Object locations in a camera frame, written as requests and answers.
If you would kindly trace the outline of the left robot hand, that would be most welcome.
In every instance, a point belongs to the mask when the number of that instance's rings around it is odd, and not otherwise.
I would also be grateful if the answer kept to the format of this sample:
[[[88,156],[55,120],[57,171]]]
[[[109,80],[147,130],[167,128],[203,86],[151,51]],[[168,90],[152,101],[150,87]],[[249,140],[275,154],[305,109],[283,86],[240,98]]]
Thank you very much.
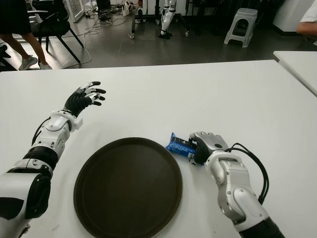
[[[78,117],[90,105],[101,106],[101,101],[105,100],[103,95],[106,90],[95,88],[100,84],[99,81],[93,81],[77,88],[66,100],[63,110]]]

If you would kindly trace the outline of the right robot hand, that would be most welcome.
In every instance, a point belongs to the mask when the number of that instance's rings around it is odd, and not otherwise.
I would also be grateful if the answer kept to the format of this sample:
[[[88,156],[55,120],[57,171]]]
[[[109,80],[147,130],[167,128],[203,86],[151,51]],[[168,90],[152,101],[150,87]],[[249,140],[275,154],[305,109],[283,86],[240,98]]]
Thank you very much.
[[[208,157],[215,151],[225,151],[228,149],[227,143],[220,135],[211,132],[197,131],[189,136],[190,142],[196,143],[192,164],[203,165]]]

